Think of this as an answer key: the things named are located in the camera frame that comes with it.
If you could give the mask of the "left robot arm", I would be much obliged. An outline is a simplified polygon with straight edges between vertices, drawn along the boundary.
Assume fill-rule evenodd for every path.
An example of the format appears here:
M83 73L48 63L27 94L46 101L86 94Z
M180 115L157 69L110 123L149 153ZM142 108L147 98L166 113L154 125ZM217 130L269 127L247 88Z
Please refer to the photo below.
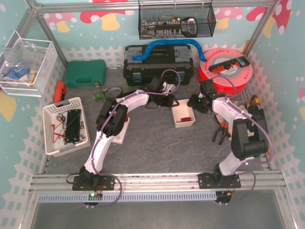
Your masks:
M80 169L80 177L87 184L97 186L102 174L102 166L110 144L124 129L127 114L134 109L155 102L159 106L172 107L173 93L177 85L169 84L162 78L155 77L152 81L127 95L113 99L108 98L96 119L97 132L90 156Z

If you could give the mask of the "white spring box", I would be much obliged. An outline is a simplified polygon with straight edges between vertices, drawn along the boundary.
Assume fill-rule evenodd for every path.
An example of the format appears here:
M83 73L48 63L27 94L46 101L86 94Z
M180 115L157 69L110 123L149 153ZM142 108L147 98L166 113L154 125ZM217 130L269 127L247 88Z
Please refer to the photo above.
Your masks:
M195 122L193 109L187 106L188 100L189 99L178 100L179 106L172 107L175 128L189 127ZM180 119L184 117L190 117L192 120L190 122L181 122Z

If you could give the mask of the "black aluminium extrusion profile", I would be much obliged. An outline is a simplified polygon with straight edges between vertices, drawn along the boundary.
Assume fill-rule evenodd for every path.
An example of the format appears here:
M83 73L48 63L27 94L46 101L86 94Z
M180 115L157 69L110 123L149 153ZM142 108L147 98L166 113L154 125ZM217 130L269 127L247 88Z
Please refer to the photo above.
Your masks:
M128 95L134 93L135 91L136 91L136 90L126 92L126 93L122 94L121 98L126 97L126 96L128 96Z

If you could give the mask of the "brown tape roll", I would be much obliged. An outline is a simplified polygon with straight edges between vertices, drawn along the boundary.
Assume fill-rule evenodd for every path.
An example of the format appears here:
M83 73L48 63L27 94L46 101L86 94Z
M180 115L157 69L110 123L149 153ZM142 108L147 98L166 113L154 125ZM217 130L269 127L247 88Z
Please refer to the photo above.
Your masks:
M109 98L119 98L122 95L122 89L120 87L113 87L107 92L107 95Z

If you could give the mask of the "white peg base plate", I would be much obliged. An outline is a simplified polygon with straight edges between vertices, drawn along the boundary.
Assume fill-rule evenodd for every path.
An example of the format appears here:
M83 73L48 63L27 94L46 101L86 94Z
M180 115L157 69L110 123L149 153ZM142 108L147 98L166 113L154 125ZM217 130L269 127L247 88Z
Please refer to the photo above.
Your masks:
M127 132L129 122L130 122L130 118L127 122L124 122L124 126L123 126L122 131L112 140L112 143L114 143L114 144L122 144L123 143L126 132Z

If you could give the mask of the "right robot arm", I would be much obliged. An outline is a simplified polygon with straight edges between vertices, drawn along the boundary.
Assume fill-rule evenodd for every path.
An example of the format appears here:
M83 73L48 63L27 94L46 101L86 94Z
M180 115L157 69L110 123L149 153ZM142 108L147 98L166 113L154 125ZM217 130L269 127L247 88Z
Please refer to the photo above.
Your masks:
M220 115L231 127L231 152L214 168L213 173L199 175L200 187L230 187L236 182L238 168L268 151L268 134L264 110L250 106L245 112L224 93L218 93L212 80L200 82L200 94L192 94L187 105L203 114Z

